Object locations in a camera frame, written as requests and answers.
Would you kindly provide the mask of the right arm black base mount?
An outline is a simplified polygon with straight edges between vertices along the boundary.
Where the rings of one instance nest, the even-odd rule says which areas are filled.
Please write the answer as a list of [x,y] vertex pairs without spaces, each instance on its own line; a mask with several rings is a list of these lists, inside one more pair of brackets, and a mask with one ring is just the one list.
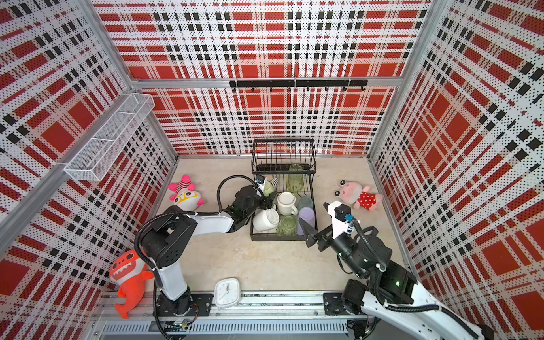
[[344,305],[342,295],[343,293],[340,292],[328,292],[322,295],[324,314],[326,316],[345,316],[351,314]]

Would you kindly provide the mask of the tall green glass cup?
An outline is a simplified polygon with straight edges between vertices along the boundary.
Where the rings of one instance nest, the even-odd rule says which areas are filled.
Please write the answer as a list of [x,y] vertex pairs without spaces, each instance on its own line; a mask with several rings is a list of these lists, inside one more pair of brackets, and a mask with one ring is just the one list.
[[305,189],[305,175],[303,174],[304,167],[302,164],[292,164],[289,167],[288,174],[288,191],[297,194]]

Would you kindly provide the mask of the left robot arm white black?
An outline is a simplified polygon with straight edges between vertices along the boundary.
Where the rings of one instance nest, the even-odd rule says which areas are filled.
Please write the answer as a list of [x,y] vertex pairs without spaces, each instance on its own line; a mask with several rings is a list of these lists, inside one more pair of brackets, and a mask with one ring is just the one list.
[[182,269],[181,257],[192,237],[233,233],[245,226],[258,210],[273,206],[274,195],[265,196],[253,185],[241,188],[235,201],[215,212],[184,211],[177,205],[148,220],[134,240],[134,250],[151,269],[156,297],[153,315],[182,316],[194,309]]

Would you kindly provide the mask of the ribbed grey-green cup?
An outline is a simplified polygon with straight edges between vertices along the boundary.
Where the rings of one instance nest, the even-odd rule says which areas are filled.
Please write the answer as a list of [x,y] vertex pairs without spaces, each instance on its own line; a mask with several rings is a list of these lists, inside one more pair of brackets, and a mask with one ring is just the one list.
[[279,187],[279,184],[280,184],[280,178],[278,175],[276,174],[272,174],[271,175],[271,179],[270,179],[270,183],[272,185],[272,187],[274,187],[275,189],[277,189]]

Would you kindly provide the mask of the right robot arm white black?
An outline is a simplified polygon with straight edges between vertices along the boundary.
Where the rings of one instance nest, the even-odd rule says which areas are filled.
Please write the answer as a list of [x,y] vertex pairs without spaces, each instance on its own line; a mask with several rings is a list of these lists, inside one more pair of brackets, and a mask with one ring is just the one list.
[[474,324],[449,310],[416,277],[392,261],[392,249],[374,226],[363,228],[351,208],[340,201],[324,204],[331,225],[317,231],[304,219],[299,223],[307,247],[334,250],[354,279],[340,297],[342,309],[382,320],[416,339],[494,339],[494,330]]

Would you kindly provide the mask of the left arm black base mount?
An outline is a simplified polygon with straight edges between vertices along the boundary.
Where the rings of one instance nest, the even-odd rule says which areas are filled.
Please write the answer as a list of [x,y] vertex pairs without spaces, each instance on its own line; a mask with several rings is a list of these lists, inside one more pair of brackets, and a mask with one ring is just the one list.
[[154,304],[154,316],[158,317],[208,317],[213,302],[211,293],[185,292],[175,301],[169,300],[163,294],[157,296]]

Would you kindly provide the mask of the lilac plastic cup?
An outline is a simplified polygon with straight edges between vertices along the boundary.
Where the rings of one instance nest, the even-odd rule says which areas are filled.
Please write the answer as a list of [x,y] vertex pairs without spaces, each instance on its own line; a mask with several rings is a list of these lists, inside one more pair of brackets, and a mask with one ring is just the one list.
[[315,211],[311,207],[304,207],[299,211],[297,217],[297,233],[300,236],[304,236],[304,229],[300,223],[300,219],[304,220],[308,225],[310,225],[314,230],[317,230],[316,227],[316,215]]

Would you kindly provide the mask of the teal textured plastic cup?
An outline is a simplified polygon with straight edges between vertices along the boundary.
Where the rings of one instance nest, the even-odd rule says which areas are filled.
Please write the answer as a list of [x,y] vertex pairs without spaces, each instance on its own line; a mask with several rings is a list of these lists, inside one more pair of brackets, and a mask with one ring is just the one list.
[[313,199],[311,199],[309,196],[301,196],[297,208],[299,211],[301,211],[303,208],[314,209]]

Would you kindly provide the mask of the light green ceramic mug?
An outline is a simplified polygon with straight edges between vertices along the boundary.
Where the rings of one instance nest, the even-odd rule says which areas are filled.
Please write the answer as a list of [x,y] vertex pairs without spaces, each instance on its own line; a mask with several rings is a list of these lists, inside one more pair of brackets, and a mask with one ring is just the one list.
[[264,184],[263,193],[265,197],[269,197],[272,193],[276,191],[275,186],[267,181]]

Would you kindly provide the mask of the white mug red inside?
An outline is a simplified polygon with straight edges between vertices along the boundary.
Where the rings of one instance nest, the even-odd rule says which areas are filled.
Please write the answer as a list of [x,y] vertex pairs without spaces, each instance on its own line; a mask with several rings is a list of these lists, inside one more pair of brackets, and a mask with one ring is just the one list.
[[283,192],[277,197],[276,211],[279,215],[289,216],[298,215],[299,211],[296,206],[296,196],[291,192]]

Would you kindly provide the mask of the green transparent glass mug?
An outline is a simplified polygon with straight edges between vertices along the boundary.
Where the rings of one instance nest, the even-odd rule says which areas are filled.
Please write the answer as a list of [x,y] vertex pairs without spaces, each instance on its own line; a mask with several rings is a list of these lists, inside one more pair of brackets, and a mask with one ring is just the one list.
[[277,235],[279,236],[294,236],[297,231],[296,218],[293,215],[284,216],[278,226]]

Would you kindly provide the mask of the white ceramic mug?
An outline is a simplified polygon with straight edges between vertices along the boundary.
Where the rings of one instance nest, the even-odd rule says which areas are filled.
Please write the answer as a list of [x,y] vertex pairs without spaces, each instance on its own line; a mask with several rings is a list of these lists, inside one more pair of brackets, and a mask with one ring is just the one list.
[[253,217],[254,233],[268,232],[279,226],[280,215],[273,208],[260,210]]

